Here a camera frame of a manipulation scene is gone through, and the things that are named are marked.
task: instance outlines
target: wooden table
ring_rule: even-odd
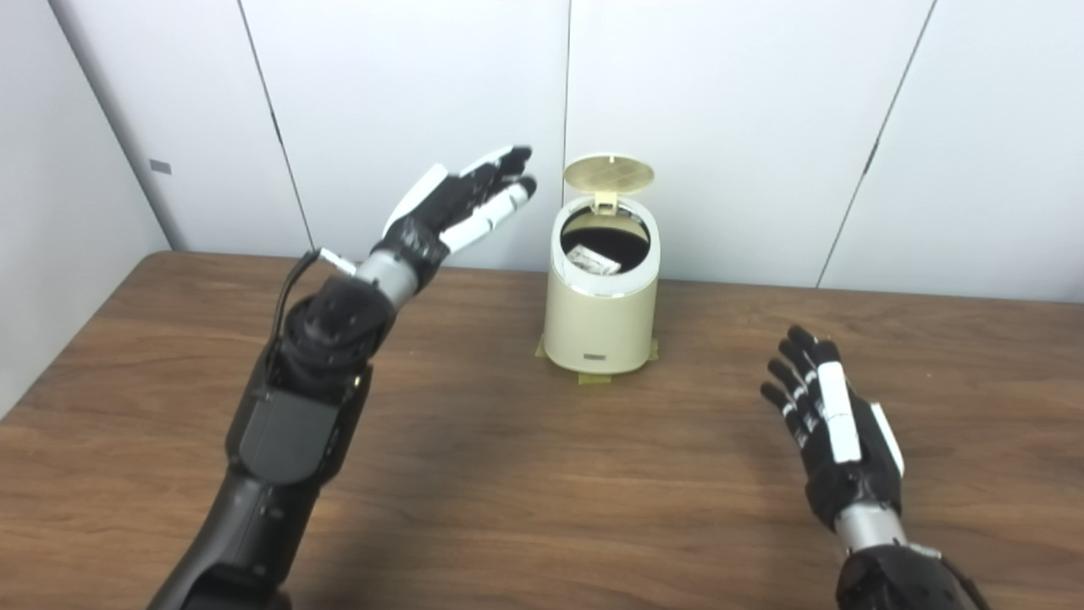
[[[0,608],[146,603],[218,490],[291,264],[149,257],[0,424]],[[791,323],[885,404],[914,540],[998,610],[1084,608],[1084,308],[663,282],[660,360],[579,386],[534,356],[544,290],[448,269],[408,307],[299,610],[835,608],[841,553],[757,393]]]

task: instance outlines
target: trash can lid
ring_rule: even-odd
[[[584,193],[629,194],[643,190],[655,180],[650,165],[614,153],[582,156],[565,168],[565,181]]]

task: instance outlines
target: prosthetic hand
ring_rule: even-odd
[[[900,523],[903,456],[880,405],[851,388],[836,346],[796,326],[779,352],[789,366],[773,359],[767,369],[786,391],[771,384],[760,391],[798,444],[813,515],[847,548],[840,610],[963,610],[956,580],[979,610],[989,610],[939,551],[907,541]]]
[[[225,480],[152,610],[288,609],[279,592],[321,486],[346,457],[379,349],[403,304],[450,254],[492,231],[534,193],[531,151],[508,146],[459,173],[430,169],[395,208],[360,264],[322,249],[291,271],[271,338],[227,434]],[[318,257],[330,277],[285,316],[289,289]]]

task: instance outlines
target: white finger segment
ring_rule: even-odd
[[[821,379],[821,397],[824,401],[824,420],[831,440],[831,455],[836,464],[862,462],[862,445],[859,444],[859,429],[854,426],[851,398],[847,392],[847,376],[843,365],[824,363],[816,368]]]
[[[489,200],[475,208],[466,220],[453,224],[440,233],[451,252],[456,252],[480,239],[522,207],[531,195],[518,182],[496,193]]]

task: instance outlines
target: lid hinge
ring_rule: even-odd
[[[599,216],[617,216],[617,193],[595,193],[591,210]]]

